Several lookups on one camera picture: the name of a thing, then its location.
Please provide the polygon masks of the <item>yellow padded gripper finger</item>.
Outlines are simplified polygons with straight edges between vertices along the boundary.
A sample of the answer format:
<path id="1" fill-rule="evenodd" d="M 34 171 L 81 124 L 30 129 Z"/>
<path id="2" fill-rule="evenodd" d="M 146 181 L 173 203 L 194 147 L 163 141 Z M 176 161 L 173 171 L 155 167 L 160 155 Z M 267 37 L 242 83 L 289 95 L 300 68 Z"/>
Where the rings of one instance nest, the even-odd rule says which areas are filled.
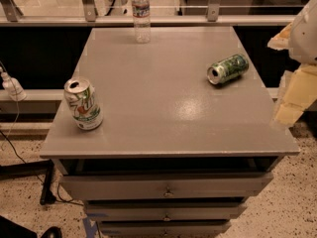
<path id="1" fill-rule="evenodd" d="M 289 48 L 291 27 L 291 23 L 285 26 L 278 34 L 268 41 L 267 46 L 277 51 L 287 50 Z"/>
<path id="2" fill-rule="evenodd" d="M 317 100 L 317 66 L 302 64 L 295 72 L 286 71 L 279 84 L 272 123 L 291 127 Z"/>

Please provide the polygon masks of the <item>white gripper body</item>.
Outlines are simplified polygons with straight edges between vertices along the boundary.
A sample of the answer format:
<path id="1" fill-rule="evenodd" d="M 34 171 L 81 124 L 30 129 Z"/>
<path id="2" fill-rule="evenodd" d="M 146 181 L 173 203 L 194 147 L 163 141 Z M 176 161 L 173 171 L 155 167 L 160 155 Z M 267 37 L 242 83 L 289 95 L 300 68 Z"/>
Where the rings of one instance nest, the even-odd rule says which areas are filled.
<path id="1" fill-rule="evenodd" d="M 309 0 L 294 18 L 289 55 L 300 63 L 317 64 L 317 0 Z"/>

